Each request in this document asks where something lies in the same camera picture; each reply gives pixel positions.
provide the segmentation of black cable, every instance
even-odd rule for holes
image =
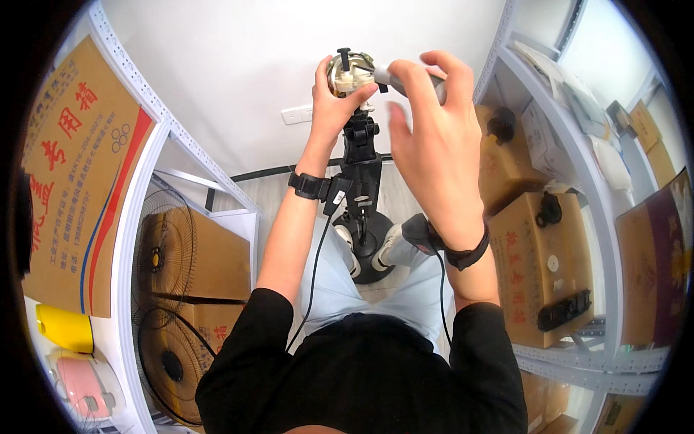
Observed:
[[[323,246],[323,240],[325,239],[325,234],[328,232],[328,227],[330,226],[330,218],[325,222],[325,228],[323,228],[323,235],[321,235],[321,241],[318,243],[318,249],[316,250],[316,259],[313,262],[313,275],[311,276],[311,295],[309,295],[308,298],[308,309],[306,309],[306,315],[304,315],[304,319],[299,324],[299,328],[296,329],[296,333],[294,333],[294,337],[291,339],[289,342],[289,345],[287,345],[287,353],[289,353],[289,349],[291,348],[291,345],[294,343],[296,340],[296,337],[299,336],[299,332],[301,331],[301,328],[303,327],[304,324],[306,324],[306,319],[308,319],[308,315],[311,313],[311,306],[313,306],[313,286],[316,283],[316,269],[318,268],[318,255],[321,254],[321,247]]]
[[[446,339],[448,339],[448,346],[452,346],[450,341],[450,335],[448,334],[448,327],[446,326],[446,313],[443,311],[443,281],[446,279],[446,267],[443,265],[443,259],[439,252],[436,252],[436,257],[439,259],[439,264],[441,264],[441,288],[439,293],[441,295],[441,319],[443,320],[443,331],[446,332]]]

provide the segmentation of fan guard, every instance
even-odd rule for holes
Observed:
[[[183,197],[174,190],[150,194],[142,205],[133,255],[135,324],[141,312],[153,308],[180,312],[192,283],[196,249],[195,222]]]
[[[210,345],[181,316],[155,308],[142,317],[137,333],[140,378],[160,410],[188,426],[202,425],[195,391],[212,362]]]

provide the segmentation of finger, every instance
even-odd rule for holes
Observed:
[[[447,73],[446,107],[469,110],[475,91],[473,70],[460,59],[443,50],[423,53],[421,59],[427,65],[436,65]]]
[[[378,85],[376,83],[362,86],[359,89],[357,89],[356,92],[352,93],[349,97],[346,97],[344,99],[345,104],[349,105],[350,111],[357,110],[357,107],[362,105],[367,99],[371,98],[377,90]]]
[[[388,111],[390,113],[388,128],[391,136],[391,153],[393,154],[393,159],[395,159],[409,144],[412,133],[409,132],[405,111],[400,104],[390,101],[388,103]]]
[[[316,68],[316,88],[321,92],[324,90],[330,91],[330,89],[328,89],[328,76],[325,75],[325,68],[328,66],[330,59],[332,59],[332,56],[326,56],[318,64],[318,68]]]
[[[422,65],[409,60],[395,60],[388,71],[397,76],[405,86],[405,92],[412,106],[412,116],[419,118],[439,110],[439,99],[434,91],[431,78]]]
[[[439,67],[427,66],[427,67],[424,68],[424,69],[426,69],[427,72],[428,72],[429,74],[434,75],[434,76],[437,76],[437,77],[439,77],[439,78],[442,78],[443,80],[445,80],[446,77],[448,76],[448,74],[445,73],[445,72],[443,72],[443,71],[441,70],[441,68],[439,68]]]

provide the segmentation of person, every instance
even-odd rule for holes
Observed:
[[[325,77],[329,60],[316,70],[313,123],[297,174],[325,176],[344,124],[378,88],[334,97]],[[421,60],[431,66],[408,60],[389,66],[412,107],[410,132],[403,109],[389,105],[393,160],[446,246],[472,250],[484,235],[473,73],[444,51],[424,53]],[[443,106],[428,71],[446,78]],[[286,351],[299,292],[303,314],[308,307],[325,226],[316,221],[317,208],[317,200],[287,189],[257,287],[198,385],[205,432],[525,434],[521,375],[489,248],[463,271],[446,265],[446,303],[453,299],[457,311],[449,365],[435,343],[442,326],[438,259],[410,245],[396,226],[377,257],[384,266],[410,267],[410,274],[394,294],[369,305],[350,278],[350,247],[331,226],[319,256],[307,337],[293,355]]]

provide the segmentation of floor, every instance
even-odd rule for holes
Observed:
[[[339,172],[339,167],[329,167],[326,172],[326,177],[333,176]],[[238,186],[265,212],[266,219],[260,223],[258,231],[258,261],[260,263],[262,254],[267,241],[267,236],[270,232],[272,222],[277,215],[280,207],[280,202],[287,191],[287,181],[289,174],[280,174],[273,176],[265,176],[247,181],[238,182]],[[214,197],[214,205],[212,211],[222,211],[238,208],[237,202],[228,194],[217,192]],[[337,218],[344,211],[343,207],[338,208],[333,215],[333,219]],[[388,216],[393,223],[403,223],[412,215],[422,212],[421,207],[417,203],[412,193],[407,188],[400,172],[392,162],[384,162],[381,172],[381,183],[378,195],[378,211]],[[322,215],[322,206],[319,206],[319,215]],[[390,294],[392,294],[400,283],[402,283],[409,273],[408,267],[396,266],[396,268],[388,276],[381,281],[368,285],[357,285],[362,298],[369,303],[377,303]],[[452,328],[452,311],[448,313],[447,326],[449,330]],[[301,322],[301,316],[295,312],[294,325],[289,336],[294,335],[296,327]],[[293,348],[303,341],[303,332],[297,338],[297,343]],[[437,342],[441,349],[441,355],[448,358],[448,343],[445,342],[445,336],[440,336]]]

